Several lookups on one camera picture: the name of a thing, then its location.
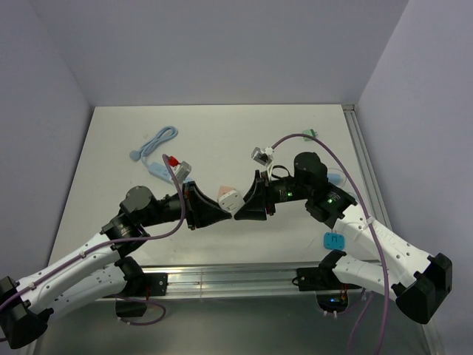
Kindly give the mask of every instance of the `green object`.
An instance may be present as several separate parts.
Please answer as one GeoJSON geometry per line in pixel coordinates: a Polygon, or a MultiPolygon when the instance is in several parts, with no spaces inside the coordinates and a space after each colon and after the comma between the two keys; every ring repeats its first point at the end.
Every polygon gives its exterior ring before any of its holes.
{"type": "MultiPolygon", "coordinates": [[[[314,138],[317,137],[317,132],[314,131],[313,129],[305,129],[304,131],[302,131],[302,134],[303,135],[309,135],[310,137],[314,137],[314,138]]],[[[311,141],[311,139],[309,139],[309,138],[306,138],[306,137],[303,137],[303,138],[304,138],[304,141],[306,141],[306,142],[311,141]]]]}

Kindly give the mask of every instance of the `white table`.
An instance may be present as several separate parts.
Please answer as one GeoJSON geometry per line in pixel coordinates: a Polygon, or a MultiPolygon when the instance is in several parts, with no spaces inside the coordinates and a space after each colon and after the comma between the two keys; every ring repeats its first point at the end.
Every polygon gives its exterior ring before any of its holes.
{"type": "MultiPolygon", "coordinates": [[[[52,250],[51,263],[85,243],[118,212],[126,192],[148,186],[157,199],[175,189],[152,177],[129,152],[138,149],[163,126],[179,135],[149,157],[173,155],[192,165],[191,176],[203,193],[216,199],[220,185],[245,194],[255,169],[255,146],[270,146],[281,137],[314,129],[345,164],[367,201],[363,179],[339,105],[258,106],[136,106],[98,107],[75,173],[64,215],[52,250]]],[[[316,143],[292,138],[276,150],[276,162],[291,171],[293,159],[303,151],[317,152],[329,168],[335,161],[316,143]]],[[[347,183],[344,186],[353,192],[347,183]]],[[[170,230],[172,224],[149,228],[151,234],[170,230]]],[[[147,242],[133,257],[141,265],[202,265],[230,263],[284,263],[320,261],[328,253],[323,235],[328,228],[314,220],[304,202],[276,205],[267,221],[226,220],[190,231],[185,226],[165,240],[147,242]]],[[[373,257],[350,241],[346,249],[362,260],[373,257]]]]}

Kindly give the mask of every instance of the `red object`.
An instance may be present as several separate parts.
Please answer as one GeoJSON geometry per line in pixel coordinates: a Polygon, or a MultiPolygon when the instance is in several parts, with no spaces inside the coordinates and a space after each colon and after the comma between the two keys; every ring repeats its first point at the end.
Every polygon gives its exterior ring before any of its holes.
{"type": "Polygon", "coordinates": [[[175,168],[176,166],[179,165],[178,159],[176,159],[176,158],[173,157],[173,156],[169,157],[168,162],[169,162],[169,165],[172,166],[173,168],[175,168]]]}

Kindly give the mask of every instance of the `gray floor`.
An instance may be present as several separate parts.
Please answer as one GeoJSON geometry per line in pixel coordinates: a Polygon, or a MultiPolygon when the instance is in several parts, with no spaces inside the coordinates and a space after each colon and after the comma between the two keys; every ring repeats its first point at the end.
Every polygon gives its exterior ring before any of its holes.
{"type": "MultiPolygon", "coordinates": [[[[360,309],[324,318],[314,296],[167,302],[157,325],[118,323],[113,302],[88,305],[51,324],[35,355],[54,354],[345,354],[360,309]]],[[[382,354],[428,354],[421,328],[391,303],[382,354]]],[[[376,297],[358,329],[353,354],[372,354],[382,299],[376,297]]]]}

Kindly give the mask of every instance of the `coiled blue cable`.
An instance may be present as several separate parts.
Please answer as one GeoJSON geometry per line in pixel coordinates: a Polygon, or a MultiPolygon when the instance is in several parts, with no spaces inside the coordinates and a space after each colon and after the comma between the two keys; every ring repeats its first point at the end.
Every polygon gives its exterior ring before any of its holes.
{"type": "Polygon", "coordinates": [[[158,146],[170,141],[176,136],[177,128],[173,126],[166,126],[162,128],[151,140],[144,143],[141,148],[131,151],[129,157],[134,161],[139,161],[141,159],[141,162],[144,164],[144,166],[149,168],[149,165],[146,162],[146,157],[153,153],[158,146]]]}

